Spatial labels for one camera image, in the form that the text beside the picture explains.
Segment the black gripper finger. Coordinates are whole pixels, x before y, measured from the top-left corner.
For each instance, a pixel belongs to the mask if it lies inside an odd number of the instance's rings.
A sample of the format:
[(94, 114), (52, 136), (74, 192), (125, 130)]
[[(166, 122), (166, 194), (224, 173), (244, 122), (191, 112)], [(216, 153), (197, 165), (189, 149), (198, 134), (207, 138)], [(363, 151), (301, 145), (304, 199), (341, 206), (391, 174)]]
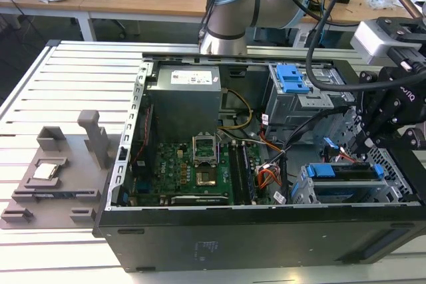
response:
[(365, 154), (372, 147), (374, 136), (377, 134), (379, 125), (376, 116), (381, 101), (383, 100), (383, 89), (365, 90), (357, 93), (357, 114), (360, 126), (357, 135), (350, 140), (350, 151), (353, 154)]
[(424, 150), (425, 133), (419, 127), (398, 130), (425, 121), (425, 107), (382, 106), (365, 108), (365, 135), (377, 148)]

